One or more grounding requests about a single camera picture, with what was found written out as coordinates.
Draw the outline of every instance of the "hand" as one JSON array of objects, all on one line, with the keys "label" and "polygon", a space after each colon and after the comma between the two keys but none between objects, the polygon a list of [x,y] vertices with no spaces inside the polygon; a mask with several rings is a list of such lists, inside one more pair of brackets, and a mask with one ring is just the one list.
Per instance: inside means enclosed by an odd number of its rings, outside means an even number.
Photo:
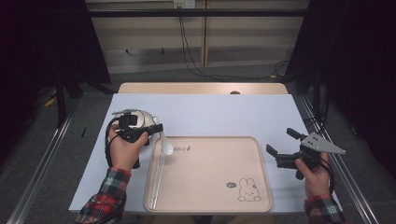
[{"label": "hand", "polygon": [[[328,161],[329,156],[326,152],[322,152],[320,157]],[[295,161],[298,170],[305,177],[305,194],[307,198],[321,195],[329,194],[329,173],[322,167],[317,166],[312,171],[305,165],[303,160],[297,159]]]},{"label": "hand", "polygon": [[[115,130],[118,127],[118,124],[111,126],[108,133],[110,139],[117,136]],[[110,145],[110,156],[113,167],[130,172],[134,163],[139,158],[140,149],[146,144],[148,138],[148,133],[142,133],[137,141],[130,143],[117,136]]]}]

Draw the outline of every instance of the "plastic tray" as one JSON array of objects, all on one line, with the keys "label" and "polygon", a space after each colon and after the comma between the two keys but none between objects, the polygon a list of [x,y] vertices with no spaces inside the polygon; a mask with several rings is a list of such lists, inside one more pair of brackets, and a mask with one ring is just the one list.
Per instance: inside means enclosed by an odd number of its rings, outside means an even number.
[{"label": "plastic tray", "polygon": [[271,208],[262,151],[256,139],[168,138],[175,149],[172,155],[164,157],[159,139],[154,145],[145,195],[149,211],[234,214],[262,213]]}]

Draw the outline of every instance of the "table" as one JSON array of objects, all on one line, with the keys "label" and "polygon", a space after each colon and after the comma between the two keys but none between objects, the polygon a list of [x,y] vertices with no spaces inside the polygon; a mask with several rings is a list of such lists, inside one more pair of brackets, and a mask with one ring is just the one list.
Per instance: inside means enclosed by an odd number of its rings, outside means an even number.
[{"label": "table", "polygon": [[[168,84],[168,86],[173,87],[176,85],[172,84],[179,85],[178,83]],[[242,90],[239,88],[231,88],[230,86],[234,85],[233,83],[219,83],[219,85],[213,85],[210,83],[197,83],[196,87],[200,85],[206,86],[206,84],[209,84],[207,86],[216,87],[212,89],[215,89],[215,91],[218,93],[223,93],[219,94],[222,97],[238,98],[243,96],[231,96],[229,94],[230,91]],[[146,90],[151,88],[150,83],[132,83],[131,85],[125,84],[122,85],[122,88],[127,86],[133,86],[133,89],[129,91],[137,91],[138,88],[143,88]],[[312,107],[309,107],[309,101],[304,100],[304,96],[293,95],[293,98],[294,100],[292,103],[297,105],[303,118],[312,116],[312,114],[309,113],[309,111],[312,111]],[[47,164],[47,166],[42,166],[40,163],[36,170],[36,172],[40,175],[35,175],[34,178],[32,178],[31,183],[23,194],[23,197],[21,197],[18,204],[15,206],[14,212],[9,218],[11,221],[10,223],[22,223],[25,219],[29,223],[40,223],[43,222],[43,218],[51,223],[59,222],[59,220],[69,220],[68,222],[73,222],[73,220],[76,218],[76,214],[70,213],[68,208],[70,207],[70,203],[72,202],[73,196],[75,195],[75,192],[78,188],[78,181],[81,179],[81,175],[84,173],[87,161],[92,154],[94,141],[98,137],[98,134],[100,135],[99,130],[103,122],[103,115],[108,113],[107,106],[109,106],[110,103],[111,97],[104,97],[103,94],[96,92],[94,94],[90,94],[90,92],[88,92],[85,94],[83,99],[74,101],[68,122],[66,122],[66,126],[61,129],[61,132],[59,132],[60,137],[58,137],[58,133],[56,133],[53,141],[51,141],[51,144],[49,145],[48,152],[46,152],[46,158],[43,158],[43,162]],[[309,132],[317,131],[318,129],[316,128],[317,125],[315,128],[313,126],[307,127]],[[285,137],[287,135],[284,128],[277,129],[274,131],[274,133],[282,134],[282,137],[279,139],[279,144],[283,144],[284,140],[289,141],[289,137]],[[351,153],[346,154],[346,156],[348,155],[354,157],[354,155]],[[102,148],[100,149],[99,157],[101,159],[104,158],[104,151]],[[331,159],[333,168],[335,168],[336,173],[340,175],[338,178],[336,178],[337,187],[335,192],[337,192],[337,196],[340,198],[340,201],[345,208],[347,219],[353,223],[378,223],[376,221],[375,215],[373,214],[373,210],[370,207],[370,204],[368,204],[368,201],[362,194],[360,188],[357,186],[357,183],[354,181],[351,173],[347,170],[346,165],[341,157],[334,156],[331,157]],[[275,167],[275,160],[271,161],[272,165]],[[103,166],[106,169],[106,161],[104,161]],[[281,172],[282,175],[290,175],[290,178],[288,178],[289,180],[295,180],[294,172],[292,170],[277,170]],[[304,182],[295,181],[294,183],[302,184]],[[92,191],[88,193],[89,195],[86,195],[87,197],[91,197],[92,194],[96,193],[99,186],[95,183],[92,184],[91,188]],[[302,195],[299,189],[296,190],[295,193],[296,197]],[[295,220],[295,222],[304,223],[304,219],[303,222],[300,219],[301,216],[304,216],[303,213],[275,213],[275,215],[277,221],[280,218],[279,223],[283,223],[283,217],[285,217],[287,222],[292,219]]]},{"label": "table", "polygon": [[[230,95],[231,92],[236,91],[244,94]],[[144,109],[139,107],[143,106],[147,111],[161,113],[160,115],[154,114],[154,116],[158,116],[160,121],[165,124],[165,132],[170,133],[171,136],[239,136],[238,134],[253,136],[261,143],[262,154],[267,154],[264,151],[265,143],[275,144],[275,147],[285,149],[280,150],[282,153],[294,153],[298,150],[300,142],[288,137],[286,129],[291,127],[306,133],[297,107],[282,84],[126,83],[121,85],[120,93],[134,94],[117,94],[113,97],[105,124],[112,118],[110,110],[118,111],[125,109],[125,106],[132,105]],[[160,104],[163,102],[171,102],[172,106],[168,104],[162,107]],[[187,112],[181,113],[171,107],[186,107],[183,109]],[[244,118],[247,120],[246,122],[242,124],[239,122],[236,125],[232,123],[245,114],[247,115]],[[213,116],[217,118],[211,120],[210,124],[203,124],[199,121]],[[257,120],[260,121],[259,125],[254,123]],[[106,162],[103,156],[103,146],[101,146],[103,138],[104,131],[101,131],[98,136],[99,141],[93,149],[84,173],[84,176],[87,173],[88,177],[83,176],[80,182],[80,185],[85,187],[78,187],[75,199],[70,206],[71,211],[77,211],[94,194],[93,183],[99,184],[106,173]],[[139,181],[132,181],[128,186],[130,201],[127,202],[125,208],[130,212],[146,214],[148,210],[140,202],[144,201],[149,171],[149,166],[145,166],[145,164],[150,161],[152,148],[143,151],[140,154],[141,168],[134,171],[134,179]],[[267,171],[271,169],[271,172],[267,172],[270,188],[273,189],[271,190],[273,206],[269,213],[303,212],[304,181],[295,179],[295,170],[276,168],[275,159],[269,155],[264,156],[264,164]]]}]

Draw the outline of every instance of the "wall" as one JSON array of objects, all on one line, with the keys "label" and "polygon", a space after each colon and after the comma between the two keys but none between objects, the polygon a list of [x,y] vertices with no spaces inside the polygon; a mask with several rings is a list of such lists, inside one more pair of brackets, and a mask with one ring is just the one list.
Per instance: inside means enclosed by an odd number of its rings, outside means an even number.
[{"label": "wall", "polygon": [[[86,1],[89,9],[173,8],[173,1]],[[308,2],[196,0],[196,7],[304,9]],[[102,50],[182,48],[178,18],[94,18],[92,21]],[[200,49],[201,65],[210,66],[228,61],[288,60],[303,18],[214,17],[183,18],[183,21],[189,46]]]}]

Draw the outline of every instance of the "gray floor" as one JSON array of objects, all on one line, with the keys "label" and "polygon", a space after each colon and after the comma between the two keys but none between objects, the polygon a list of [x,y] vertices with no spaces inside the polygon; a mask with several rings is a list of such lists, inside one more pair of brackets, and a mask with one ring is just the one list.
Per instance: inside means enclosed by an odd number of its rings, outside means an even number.
[{"label": "gray floor", "polygon": [[[273,73],[273,70],[273,65],[265,64],[202,69],[207,75],[238,76],[218,77],[230,82],[275,82],[274,77],[267,77]],[[248,79],[246,77],[267,78]],[[114,90],[126,81],[216,81],[210,77],[194,75],[187,69],[116,74],[111,78],[113,84],[107,86]],[[111,95],[106,95],[84,84],[81,84],[81,88],[84,90],[81,99],[68,97],[66,99],[68,109],[71,109],[72,105],[78,104],[76,113],[71,118],[70,125],[52,163],[49,164],[49,169],[45,173],[45,178],[38,188],[33,203],[28,206],[30,209],[27,216],[22,218],[23,223],[71,223],[76,217],[76,214],[68,212],[67,209],[91,155],[111,101]],[[294,83],[287,84],[287,89],[293,94],[296,104],[301,110],[302,118],[307,118],[301,104],[302,96],[295,94]],[[48,97],[48,95],[43,95],[37,101],[41,103]],[[4,164],[0,176],[0,189],[2,190],[0,223],[8,221],[30,179],[35,174],[35,169],[56,132],[56,124],[56,105],[50,107],[39,105],[31,126],[21,137],[20,142]],[[307,128],[310,131],[313,129],[309,124]],[[373,209],[378,222],[394,223],[396,218],[394,213],[396,211],[396,182],[372,156],[365,141],[353,134],[351,128],[352,125],[337,107],[337,104],[331,101],[326,130],[334,143],[347,151],[343,159]],[[355,202],[349,196],[350,192],[339,177],[337,180],[336,192],[340,197],[349,223],[364,223],[361,214],[356,209]],[[276,216],[276,221],[279,224],[307,223],[304,214],[279,215]]]}]

